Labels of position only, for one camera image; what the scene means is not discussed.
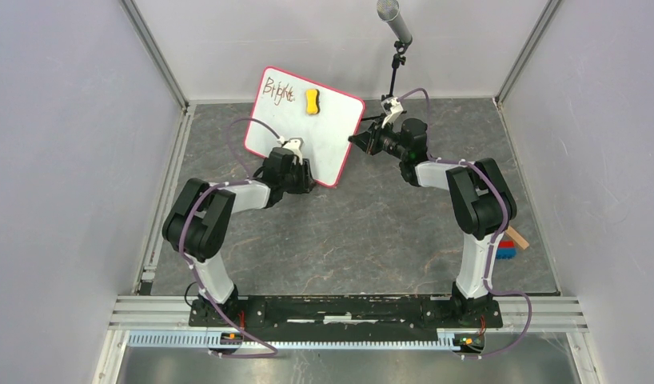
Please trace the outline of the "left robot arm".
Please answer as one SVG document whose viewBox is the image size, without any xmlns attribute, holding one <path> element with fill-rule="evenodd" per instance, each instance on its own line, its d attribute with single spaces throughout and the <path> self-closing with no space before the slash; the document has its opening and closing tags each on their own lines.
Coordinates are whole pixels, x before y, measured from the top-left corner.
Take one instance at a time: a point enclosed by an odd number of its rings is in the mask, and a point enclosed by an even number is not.
<svg viewBox="0 0 654 384">
<path fill-rule="evenodd" d="M 245 180 L 186 182 L 162 225 L 162 237 L 193 272 L 198 297 L 218 325 L 229 326 L 239 315 L 238 289 L 221 256 L 232 216 L 269 209 L 285 194 L 307 194 L 316 184 L 310 160 L 281 147 Z"/>
</svg>

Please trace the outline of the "pink framed whiteboard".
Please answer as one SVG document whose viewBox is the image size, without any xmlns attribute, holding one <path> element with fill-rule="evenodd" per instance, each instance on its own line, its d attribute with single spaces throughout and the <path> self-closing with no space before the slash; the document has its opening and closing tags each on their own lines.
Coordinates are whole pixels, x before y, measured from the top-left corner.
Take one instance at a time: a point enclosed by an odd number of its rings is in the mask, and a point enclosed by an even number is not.
<svg viewBox="0 0 654 384">
<path fill-rule="evenodd" d="M 305 92 L 320 91 L 320 113 L 305 111 Z M 339 183 L 351 143 L 365 112 L 361 98 L 293 74 L 274 66 L 264 69 L 245 134 L 244 147 L 266 157 L 278 145 L 277 137 L 259 122 L 270 126 L 286 139 L 302 138 L 301 151 L 310 160 L 313 178 L 322 186 Z"/>
</svg>

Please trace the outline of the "yellow bone-shaped eraser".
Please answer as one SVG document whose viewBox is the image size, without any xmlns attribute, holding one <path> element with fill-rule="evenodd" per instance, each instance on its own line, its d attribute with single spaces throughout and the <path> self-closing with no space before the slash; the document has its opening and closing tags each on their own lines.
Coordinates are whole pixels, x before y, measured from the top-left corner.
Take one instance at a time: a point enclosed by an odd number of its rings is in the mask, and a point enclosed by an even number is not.
<svg viewBox="0 0 654 384">
<path fill-rule="evenodd" d="M 306 113 L 308 115 L 316 115 L 320 113 L 319 103 L 320 91 L 318 89 L 308 89 L 305 92 L 306 100 Z"/>
</svg>

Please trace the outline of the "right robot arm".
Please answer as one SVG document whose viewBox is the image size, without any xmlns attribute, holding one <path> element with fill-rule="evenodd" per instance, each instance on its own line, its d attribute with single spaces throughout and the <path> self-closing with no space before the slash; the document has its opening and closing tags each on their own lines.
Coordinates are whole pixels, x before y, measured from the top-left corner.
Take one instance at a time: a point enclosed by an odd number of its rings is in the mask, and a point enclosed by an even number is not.
<svg viewBox="0 0 654 384">
<path fill-rule="evenodd" d="M 464 234 L 460 272 L 449 299 L 450 317 L 459 326 L 471 326 L 488 314 L 496 246 L 516 217 L 516 203 L 496 161 L 431 157 L 428 126 L 418 118 L 405 119 L 399 131 L 378 118 L 349 141 L 366 154 L 385 152 L 397 158 L 401 177 L 408 184 L 449 192 L 454 217 Z"/>
</svg>

